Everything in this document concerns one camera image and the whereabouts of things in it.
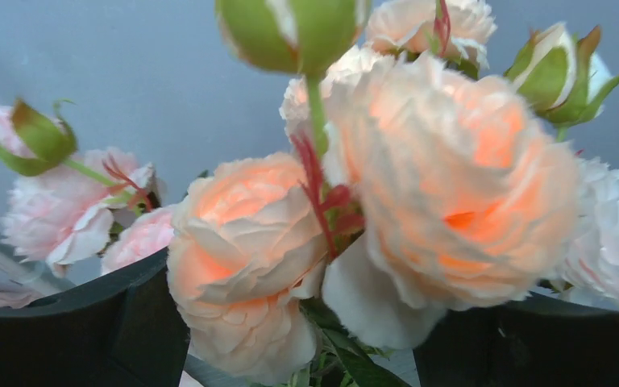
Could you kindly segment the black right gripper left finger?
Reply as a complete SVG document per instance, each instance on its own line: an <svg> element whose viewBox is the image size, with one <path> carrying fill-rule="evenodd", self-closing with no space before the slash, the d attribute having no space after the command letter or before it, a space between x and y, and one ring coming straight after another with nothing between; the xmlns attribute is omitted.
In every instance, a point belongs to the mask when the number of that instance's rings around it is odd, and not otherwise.
<svg viewBox="0 0 619 387"><path fill-rule="evenodd" d="M18 309L0 308L0 386L176 386L189 331L166 251Z"/></svg>

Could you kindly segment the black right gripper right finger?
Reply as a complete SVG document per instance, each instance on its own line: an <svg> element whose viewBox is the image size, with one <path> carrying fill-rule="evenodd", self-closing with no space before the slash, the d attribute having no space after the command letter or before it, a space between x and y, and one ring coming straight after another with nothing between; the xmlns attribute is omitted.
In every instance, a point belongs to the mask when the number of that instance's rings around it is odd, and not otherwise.
<svg viewBox="0 0 619 387"><path fill-rule="evenodd" d="M413 358L423 386L619 387L619 311L536 293L452 311Z"/></svg>

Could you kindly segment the peach rose bud stem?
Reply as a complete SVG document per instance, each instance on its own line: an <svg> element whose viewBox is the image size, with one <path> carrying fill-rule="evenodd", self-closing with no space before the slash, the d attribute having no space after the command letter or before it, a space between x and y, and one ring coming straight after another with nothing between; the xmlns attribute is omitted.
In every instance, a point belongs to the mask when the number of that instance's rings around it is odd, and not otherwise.
<svg viewBox="0 0 619 387"><path fill-rule="evenodd" d="M574 152L505 75L440 43L376 51L366 1L218 1L247 63L296 73L292 154L220 165L172 214L168 286L189 351L263 385L326 348L410 349L450 310L520 301L578 218Z"/></svg>

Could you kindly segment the orange pink rose stem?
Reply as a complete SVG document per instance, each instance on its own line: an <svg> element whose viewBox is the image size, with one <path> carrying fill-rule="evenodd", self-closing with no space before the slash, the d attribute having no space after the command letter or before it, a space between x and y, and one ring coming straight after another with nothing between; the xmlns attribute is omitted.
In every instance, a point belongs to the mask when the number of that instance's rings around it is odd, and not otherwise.
<svg viewBox="0 0 619 387"><path fill-rule="evenodd" d="M447 10L450 39L445 56L468 60L486 69L486 44L497 29L491 6L485 1L451 0ZM380 52L396 48L428 51L431 44L440 43L435 20L435 1L387 1L372 12L366 26L366 41Z"/></svg>

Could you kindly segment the white clothes rack stand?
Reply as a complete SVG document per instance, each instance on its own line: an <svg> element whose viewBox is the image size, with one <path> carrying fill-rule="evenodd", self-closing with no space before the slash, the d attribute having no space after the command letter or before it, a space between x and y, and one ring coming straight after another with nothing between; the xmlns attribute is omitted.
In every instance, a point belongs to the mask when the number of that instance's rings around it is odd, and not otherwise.
<svg viewBox="0 0 619 387"><path fill-rule="evenodd" d="M76 285L66 278L56 277L45 263L21 263L14 250L0 243L0 270L12 281L24 285L44 296L61 293Z"/></svg>

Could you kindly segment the pink artificial rose stem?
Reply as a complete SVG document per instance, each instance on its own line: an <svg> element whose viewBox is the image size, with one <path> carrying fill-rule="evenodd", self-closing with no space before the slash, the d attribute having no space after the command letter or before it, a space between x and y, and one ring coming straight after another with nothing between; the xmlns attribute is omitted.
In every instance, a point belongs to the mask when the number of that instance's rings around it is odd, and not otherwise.
<svg viewBox="0 0 619 387"><path fill-rule="evenodd" d="M597 53L600 27L577 39L565 23L531 33L505 72L534 112L563 141L571 127L588 123L619 86ZM595 157L579 157L580 225L567 245L556 277L542 283L557 298L619 310L619 169Z"/></svg>

